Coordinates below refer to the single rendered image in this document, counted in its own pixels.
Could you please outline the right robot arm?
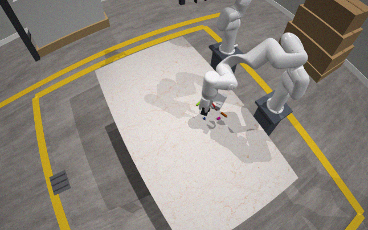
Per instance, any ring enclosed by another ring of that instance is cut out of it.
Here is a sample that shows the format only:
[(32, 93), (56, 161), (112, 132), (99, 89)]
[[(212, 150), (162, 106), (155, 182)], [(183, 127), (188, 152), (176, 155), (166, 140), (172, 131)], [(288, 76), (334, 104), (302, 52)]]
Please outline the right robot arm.
[(235, 52), (236, 34), (240, 27), (240, 18), (244, 15), (248, 5), (252, 0), (236, 0), (231, 7), (224, 8), (217, 20), (217, 28), (224, 31), (222, 44), (219, 51), (225, 55), (232, 55)]

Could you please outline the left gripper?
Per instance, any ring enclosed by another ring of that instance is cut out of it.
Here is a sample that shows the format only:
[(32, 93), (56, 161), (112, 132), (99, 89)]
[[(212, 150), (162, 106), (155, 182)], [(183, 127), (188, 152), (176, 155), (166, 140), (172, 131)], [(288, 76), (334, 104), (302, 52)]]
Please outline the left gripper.
[(200, 103), (199, 103), (199, 110), (201, 110), (201, 115), (207, 116), (207, 113), (210, 111), (210, 106), (213, 104), (213, 101), (208, 100), (201, 97)]

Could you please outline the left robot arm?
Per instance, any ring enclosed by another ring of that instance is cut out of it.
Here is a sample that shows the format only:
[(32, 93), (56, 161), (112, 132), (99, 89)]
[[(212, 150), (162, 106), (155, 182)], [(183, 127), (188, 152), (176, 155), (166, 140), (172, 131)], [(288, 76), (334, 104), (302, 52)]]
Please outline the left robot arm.
[(267, 101), (269, 111), (280, 114), (289, 97), (298, 100), (307, 89), (309, 76), (303, 67), (307, 60), (308, 55), (295, 34), (284, 33), (281, 37), (281, 45), (275, 39), (268, 38), (246, 54), (225, 58), (216, 66), (216, 72), (206, 72), (203, 78), (202, 96), (215, 102), (215, 109), (220, 111), (227, 94), (218, 93), (218, 89), (231, 91), (238, 86), (231, 68), (236, 64), (244, 63), (252, 69), (258, 69), (269, 61), (276, 69), (286, 68), (273, 96)]

